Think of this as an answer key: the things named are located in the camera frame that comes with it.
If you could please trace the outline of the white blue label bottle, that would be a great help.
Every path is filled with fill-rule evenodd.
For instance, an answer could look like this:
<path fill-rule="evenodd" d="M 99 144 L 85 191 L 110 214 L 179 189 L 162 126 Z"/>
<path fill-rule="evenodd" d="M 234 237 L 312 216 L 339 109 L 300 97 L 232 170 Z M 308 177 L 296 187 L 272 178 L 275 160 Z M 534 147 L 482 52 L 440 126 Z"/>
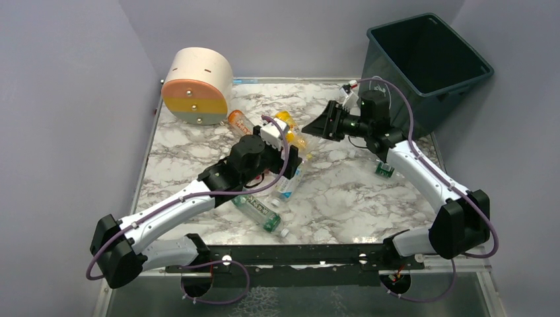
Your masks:
<path fill-rule="evenodd" d="M 270 204 L 274 207 L 279 207 L 283 203 L 288 202 L 292 195 L 295 193 L 298 185 L 300 184 L 304 175 L 304 168 L 297 168 L 295 175 L 291 179 L 282 178 L 276 184 L 276 187 L 271 193 L 269 198 Z"/>

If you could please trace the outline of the clear green label bottle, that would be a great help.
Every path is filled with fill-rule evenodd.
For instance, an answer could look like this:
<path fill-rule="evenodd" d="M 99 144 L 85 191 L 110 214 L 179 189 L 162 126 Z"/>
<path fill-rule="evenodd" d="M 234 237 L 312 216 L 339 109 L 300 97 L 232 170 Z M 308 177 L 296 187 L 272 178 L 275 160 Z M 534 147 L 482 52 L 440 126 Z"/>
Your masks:
<path fill-rule="evenodd" d="M 369 158 L 374 164 L 374 174 L 383 179 L 390 179 L 393 177 L 395 168 L 386 162 L 380 160 L 376 155 L 366 154 L 364 151 L 360 150 L 350 150 L 348 156 L 351 159 L 357 159 L 359 157 Z"/>

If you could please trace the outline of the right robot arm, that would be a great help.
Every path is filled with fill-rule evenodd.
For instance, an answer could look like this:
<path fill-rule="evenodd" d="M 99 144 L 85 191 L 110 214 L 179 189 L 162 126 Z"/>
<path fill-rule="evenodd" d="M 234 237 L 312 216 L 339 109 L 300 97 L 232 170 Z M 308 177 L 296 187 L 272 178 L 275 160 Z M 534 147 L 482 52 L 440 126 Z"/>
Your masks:
<path fill-rule="evenodd" d="M 347 136 L 364 139 L 367 149 L 395 168 L 424 196 L 436 217 L 430 227 L 406 230 L 386 238 L 383 244 L 393 258 L 437 254 L 452 259 L 487 242 L 489 197 L 456 183 L 390 123 L 390 101 L 379 90 L 368 90 L 356 102 L 359 115 L 346 104 L 330 100 L 324 111 L 302 132 L 341 141 Z"/>

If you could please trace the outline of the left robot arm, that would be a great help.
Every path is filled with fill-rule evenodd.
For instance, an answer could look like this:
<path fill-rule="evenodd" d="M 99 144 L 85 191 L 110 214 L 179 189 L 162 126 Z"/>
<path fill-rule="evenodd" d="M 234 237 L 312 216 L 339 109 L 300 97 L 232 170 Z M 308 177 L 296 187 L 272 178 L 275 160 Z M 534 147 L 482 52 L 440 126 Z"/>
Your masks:
<path fill-rule="evenodd" d="M 103 279 L 112 289 L 123 287 L 141 272 L 169 265 L 198 264 L 206 246 L 196 235 L 172 241 L 159 238 L 201 213 L 242 194 L 243 187 L 265 171 L 276 180 L 292 178 L 302 163 L 299 149 L 268 133 L 245 135 L 228 156 L 207 167 L 178 193 L 134 215 L 98 220 L 90 243 L 92 261 L 86 277 Z M 92 275 L 97 265 L 101 274 Z"/>

